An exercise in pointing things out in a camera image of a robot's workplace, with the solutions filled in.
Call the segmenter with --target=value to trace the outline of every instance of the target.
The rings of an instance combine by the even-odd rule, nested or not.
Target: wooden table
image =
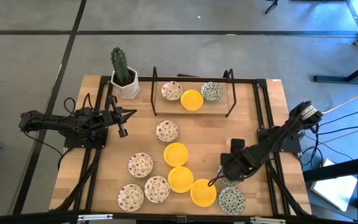
[[[95,102],[99,88],[100,76],[84,76],[77,108],[85,95],[91,93]],[[165,119],[174,120],[180,127],[178,142],[183,143],[189,151],[189,159],[185,166],[194,175],[194,179],[212,179],[216,176],[219,157],[222,152],[229,152],[232,138],[246,140],[248,146],[257,143],[256,130],[258,118],[252,85],[236,83],[237,105],[228,118],[223,115],[200,114],[158,114],[154,116],[150,105],[151,82],[139,82],[140,92],[133,100],[123,100],[117,96],[118,105],[127,109],[137,109],[137,113],[125,124],[128,136],[120,138],[117,126],[109,127],[106,147],[101,152],[101,160],[93,195],[92,212],[122,213],[117,204],[119,189],[129,183],[144,187],[148,177],[153,175],[168,176],[171,167],[163,159],[163,151],[168,145],[157,139],[155,127]],[[273,120],[276,125],[283,124],[288,118],[287,103],[280,80],[267,80]],[[84,149],[69,152],[60,166],[50,208],[59,206],[77,184],[84,156]],[[131,176],[127,170],[127,162],[136,152],[146,152],[154,161],[151,174],[142,179]],[[304,210],[311,213],[300,163],[293,154],[281,153],[285,183],[289,191]],[[215,183],[218,193],[225,188],[220,181]],[[236,186],[246,197],[246,209],[241,215],[272,215],[265,167],[254,176]],[[81,207],[85,207],[88,186],[83,191]],[[276,187],[278,208],[282,211],[280,191]],[[212,206],[202,208],[195,205],[190,192],[177,194],[171,192],[169,198],[161,204],[144,200],[136,213],[153,214],[187,214],[187,215],[225,215],[218,204],[218,197]]]

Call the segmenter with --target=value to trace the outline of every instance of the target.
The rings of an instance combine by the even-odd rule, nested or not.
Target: plate
[[[163,142],[172,142],[179,136],[179,126],[171,120],[161,121],[155,129],[155,134]]]
[[[200,207],[212,205],[216,199],[216,187],[208,187],[209,180],[200,179],[194,182],[190,189],[190,197],[193,202]]]
[[[246,198],[237,187],[226,187],[219,194],[219,206],[228,215],[239,215],[246,207]]]
[[[168,181],[160,175],[151,177],[144,185],[144,194],[153,203],[162,203],[168,198],[170,192]]]
[[[128,171],[137,178],[147,176],[153,169],[153,159],[144,152],[134,154],[128,161]]]
[[[175,81],[166,82],[162,85],[161,93],[167,100],[178,100],[183,94],[183,87]]]
[[[136,184],[127,184],[118,192],[118,206],[124,212],[134,212],[142,206],[144,193],[141,187]]]
[[[197,90],[187,90],[180,98],[183,107],[188,111],[196,111],[204,103],[203,96]]]
[[[185,193],[193,185],[193,173],[186,167],[178,166],[168,174],[171,189],[176,193]]]
[[[186,146],[179,142],[169,144],[164,150],[165,162],[173,167],[182,166],[188,157]]]
[[[222,170],[222,166],[219,166],[219,167],[218,167],[218,173],[220,173],[221,170]],[[231,181],[231,180],[229,180],[227,177],[221,177],[221,178],[219,178],[219,180],[220,180],[224,185],[230,186],[230,187],[235,186],[235,185],[237,185],[237,184],[240,184],[240,182],[241,182],[240,180]]]
[[[218,101],[223,96],[223,89],[216,82],[207,82],[201,87],[201,95],[208,101]]]

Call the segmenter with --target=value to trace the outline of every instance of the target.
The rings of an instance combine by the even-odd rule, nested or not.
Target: plant pot
[[[121,98],[123,99],[133,99],[135,98],[135,96],[139,93],[140,87],[139,87],[139,81],[137,78],[137,71],[135,71],[134,69],[131,69],[130,67],[127,67],[128,70],[132,73],[135,73],[135,78],[134,81],[131,84],[128,84],[126,86],[119,86],[118,84],[114,83],[114,76],[115,76],[115,71],[112,71],[112,75],[111,75],[111,83],[112,85],[117,88],[119,95],[121,96]]]

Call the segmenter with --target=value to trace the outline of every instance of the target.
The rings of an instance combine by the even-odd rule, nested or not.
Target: yellow bowl
[[[204,103],[204,98],[197,90],[187,90],[180,98],[183,107],[188,111],[198,110]]]
[[[182,166],[188,157],[186,146],[179,142],[169,144],[164,150],[165,162],[173,167]]]
[[[200,207],[212,205],[216,199],[216,187],[208,187],[209,180],[200,179],[191,186],[190,196],[193,202]]]
[[[176,193],[185,193],[193,184],[193,173],[186,167],[175,167],[168,174],[168,182]]]

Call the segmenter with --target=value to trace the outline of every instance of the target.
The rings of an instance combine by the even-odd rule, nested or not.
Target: concrete floor
[[[351,1],[358,13],[358,1]],[[345,2],[281,0],[267,15],[268,1],[88,1],[80,30],[349,30],[358,27]],[[0,29],[70,30],[79,0],[0,0]],[[20,133],[20,113],[43,111],[53,87],[68,36],[0,35],[0,215],[12,202],[28,161],[32,141]],[[358,85],[314,83],[313,75],[349,75],[358,69],[353,38],[222,35],[82,35],[73,46],[54,113],[66,114],[63,100],[76,98],[83,75],[110,75],[110,51],[120,46],[129,66],[141,76],[177,73],[220,77],[233,68],[238,78],[283,80],[288,107],[312,100],[321,110],[358,94]],[[325,121],[358,110],[358,99],[324,116]],[[322,128],[329,131],[358,125],[358,115]],[[322,136],[321,139],[333,138]],[[61,148],[63,138],[49,131],[45,142]],[[313,142],[304,138],[307,147]],[[358,133],[329,144],[358,158]],[[348,158],[321,147],[334,162]],[[43,147],[24,212],[44,212],[57,174],[56,152]]]

